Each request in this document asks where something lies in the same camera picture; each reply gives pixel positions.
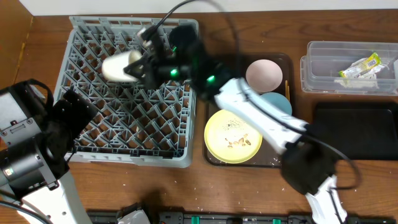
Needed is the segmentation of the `cream white cup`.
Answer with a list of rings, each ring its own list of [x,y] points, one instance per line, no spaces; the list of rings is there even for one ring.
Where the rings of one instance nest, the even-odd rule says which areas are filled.
[[[106,58],[101,66],[105,79],[112,82],[137,82],[138,79],[124,72],[124,68],[142,57],[139,51],[131,50]]]

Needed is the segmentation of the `yellow green snack wrapper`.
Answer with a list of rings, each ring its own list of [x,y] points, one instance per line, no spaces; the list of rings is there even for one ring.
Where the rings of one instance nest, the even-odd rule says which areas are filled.
[[[354,62],[350,67],[345,70],[339,71],[338,74],[342,78],[358,78],[365,73],[368,73],[374,67],[380,65],[381,58],[377,53],[373,53],[368,58],[362,58]]]

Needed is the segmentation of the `light blue bowl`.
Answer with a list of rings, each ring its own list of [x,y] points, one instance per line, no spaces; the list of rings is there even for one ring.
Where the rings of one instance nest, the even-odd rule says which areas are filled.
[[[263,100],[268,101],[270,104],[275,106],[276,108],[280,109],[286,114],[292,115],[292,105],[290,101],[280,93],[276,92],[268,92],[261,95]]]

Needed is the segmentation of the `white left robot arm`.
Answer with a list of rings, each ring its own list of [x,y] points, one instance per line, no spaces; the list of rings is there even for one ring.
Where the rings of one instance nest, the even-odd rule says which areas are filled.
[[[30,79],[1,90],[1,205],[29,223],[90,223],[65,155],[96,108],[72,90],[54,101],[39,87]]]

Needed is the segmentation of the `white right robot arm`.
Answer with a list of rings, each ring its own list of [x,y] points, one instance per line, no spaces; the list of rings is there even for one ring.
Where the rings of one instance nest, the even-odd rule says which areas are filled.
[[[154,27],[142,29],[137,36],[149,51],[129,51],[122,65],[124,74],[148,88],[167,80],[189,80],[199,97],[241,118],[278,153],[282,177],[307,198],[315,223],[346,222],[336,186],[335,164],[344,156],[340,151],[309,133],[308,123],[260,97],[238,70],[209,56],[191,26],[172,29],[171,51],[166,51]]]

